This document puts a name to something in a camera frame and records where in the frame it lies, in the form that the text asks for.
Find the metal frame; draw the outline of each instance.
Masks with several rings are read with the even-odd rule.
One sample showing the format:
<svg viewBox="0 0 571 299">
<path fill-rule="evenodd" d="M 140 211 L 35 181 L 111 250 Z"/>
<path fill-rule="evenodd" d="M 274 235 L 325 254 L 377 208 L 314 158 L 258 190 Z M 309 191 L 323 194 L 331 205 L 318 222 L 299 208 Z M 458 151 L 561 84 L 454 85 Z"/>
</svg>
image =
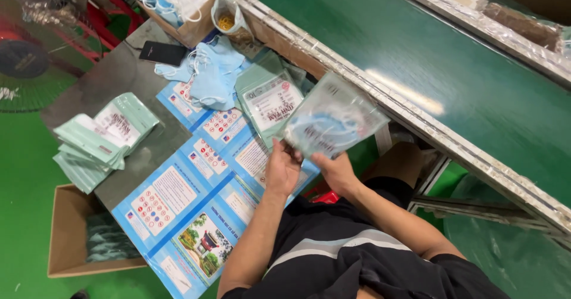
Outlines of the metal frame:
<svg viewBox="0 0 571 299">
<path fill-rule="evenodd" d="M 412 133 L 454 159 L 479 179 L 492 186 L 542 224 L 553 227 L 559 234 L 571 236 L 571 210 L 535 186 L 527 178 L 477 148 L 462 136 L 434 119 L 428 113 L 391 90 L 382 79 L 357 68 L 351 62 L 311 37 L 258 0 L 233 0 L 246 12 L 267 25 L 276 34 L 360 87 L 376 100 L 390 118 L 397 120 Z"/>
</svg>

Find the electric fan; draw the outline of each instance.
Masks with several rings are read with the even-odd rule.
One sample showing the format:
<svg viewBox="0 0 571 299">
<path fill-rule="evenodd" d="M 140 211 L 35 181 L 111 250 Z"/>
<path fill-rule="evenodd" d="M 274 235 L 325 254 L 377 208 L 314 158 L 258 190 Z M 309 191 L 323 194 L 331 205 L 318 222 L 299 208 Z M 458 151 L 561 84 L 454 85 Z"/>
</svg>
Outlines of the electric fan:
<svg viewBox="0 0 571 299">
<path fill-rule="evenodd" d="M 0 0 L 1 113 L 46 107 L 101 58 L 86 5 L 87 0 Z"/>
</svg>

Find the person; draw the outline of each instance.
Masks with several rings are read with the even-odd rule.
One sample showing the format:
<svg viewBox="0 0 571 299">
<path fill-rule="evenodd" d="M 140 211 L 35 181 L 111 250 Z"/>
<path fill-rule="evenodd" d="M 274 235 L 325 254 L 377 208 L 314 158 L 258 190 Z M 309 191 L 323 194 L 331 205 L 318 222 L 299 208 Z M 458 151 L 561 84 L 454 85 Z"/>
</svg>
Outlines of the person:
<svg viewBox="0 0 571 299">
<path fill-rule="evenodd" d="M 346 153 L 311 160 L 339 201 L 296 197 L 284 209 L 300 154 L 274 139 L 266 191 L 225 264 L 218 299 L 508 298 L 406 210 L 423 165 L 416 145 L 397 143 L 361 180 Z"/>
</svg>

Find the plastic bag of rubber bands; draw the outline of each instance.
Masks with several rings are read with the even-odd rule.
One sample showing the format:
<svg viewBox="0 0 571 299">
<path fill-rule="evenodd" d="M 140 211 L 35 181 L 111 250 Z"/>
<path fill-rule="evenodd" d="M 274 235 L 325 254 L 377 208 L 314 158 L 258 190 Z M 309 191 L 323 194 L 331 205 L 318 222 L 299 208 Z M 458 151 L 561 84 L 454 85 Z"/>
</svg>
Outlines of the plastic bag of rubber bands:
<svg viewBox="0 0 571 299">
<path fill-rule="evenodd" d="M 253 41 L 252 32 L 246 24 L 244 15 L 233 0 L 215 0 L 210 13 L 216 28 L 231 41 L 239 44 L 249 44 Z"/>
</svg>

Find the black phone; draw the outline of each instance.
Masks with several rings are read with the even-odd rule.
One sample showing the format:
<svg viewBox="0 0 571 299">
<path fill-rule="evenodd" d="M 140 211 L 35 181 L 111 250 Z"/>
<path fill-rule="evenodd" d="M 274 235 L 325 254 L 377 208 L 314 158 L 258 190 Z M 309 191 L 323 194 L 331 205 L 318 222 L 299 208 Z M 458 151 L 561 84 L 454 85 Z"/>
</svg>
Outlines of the black phone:
<svg viewBox="0 0 571 299">
<path fill-rule="evenodd" d="M 139 59 L 178 67 L 181 65 L 187 51 L 186 47 L 182 46 L 146 41 L 139 55 Z"/>
</svg>

